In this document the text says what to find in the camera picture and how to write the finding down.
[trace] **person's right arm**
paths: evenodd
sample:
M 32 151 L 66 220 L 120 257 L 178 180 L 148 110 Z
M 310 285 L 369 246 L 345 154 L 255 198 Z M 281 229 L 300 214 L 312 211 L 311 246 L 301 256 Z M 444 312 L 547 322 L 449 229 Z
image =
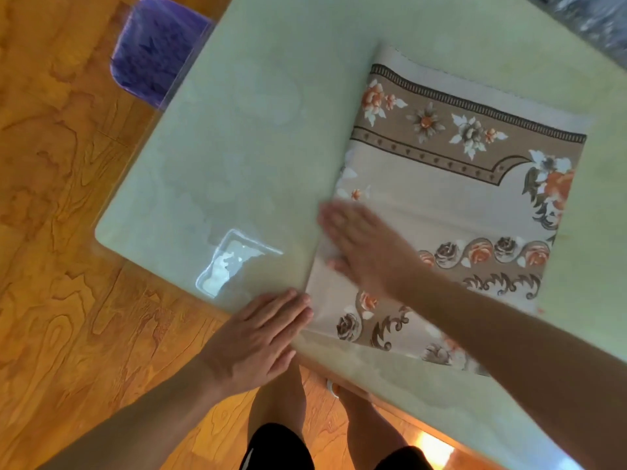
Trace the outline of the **person's right arm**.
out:
M 411 307 L 476 358 L 588 470 L 625 468 L 627 364 L 582 339 L 431 272 L 361 205 L 332 202 L 320 225 L 360 288 Z

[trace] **hand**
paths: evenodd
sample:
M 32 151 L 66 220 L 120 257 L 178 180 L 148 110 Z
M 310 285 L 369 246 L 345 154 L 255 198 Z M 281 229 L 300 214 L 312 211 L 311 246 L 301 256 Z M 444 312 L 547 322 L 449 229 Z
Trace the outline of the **hand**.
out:
M 292 340 L 311 321 L 309 295 L 289 289 L 255 298 L 209 339 L 196 357 L 209 370 L 221 398 L 263 386 L 286 371 Z
M 318 223 L 342 253 L 329 266 L 368 293 L 403 301 L 414 272 L 426 270 L 413 247 L 364 205 L 324 203 Z

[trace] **purple stool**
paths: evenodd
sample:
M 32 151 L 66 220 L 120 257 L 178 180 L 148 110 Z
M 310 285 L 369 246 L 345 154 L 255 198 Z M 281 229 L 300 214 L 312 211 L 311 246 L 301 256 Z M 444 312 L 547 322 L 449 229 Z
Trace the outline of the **purple stool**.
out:
M 211 20 L 172 0 L 139 0 L 111 59 L 115 82 L 159 108 L 206 29 Z

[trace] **black shorts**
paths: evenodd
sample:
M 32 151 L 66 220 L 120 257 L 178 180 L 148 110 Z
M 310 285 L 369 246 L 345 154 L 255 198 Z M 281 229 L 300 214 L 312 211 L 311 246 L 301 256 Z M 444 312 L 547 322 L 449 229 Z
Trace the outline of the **black shorts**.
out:
M 314 470 L 307 446 L 286 426 L 265 424 L 250 439 L 239 470 Z M 433 470 L 416 447 L 405 447 L 379 462 L 374 470 Z

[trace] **folded fabric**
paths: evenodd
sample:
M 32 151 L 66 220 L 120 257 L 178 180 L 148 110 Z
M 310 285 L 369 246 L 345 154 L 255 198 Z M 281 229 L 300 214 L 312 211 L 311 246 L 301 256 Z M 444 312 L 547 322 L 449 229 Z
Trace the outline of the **folded fabric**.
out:
M 542 275 L 587 120 L 379 50 L 335 195 L 397 229 L 422 261 L 468 289 L 536 315 Z M 329 270 L 324 238 L 307 291 L 309 329 L 486 374 L 453 340 Z

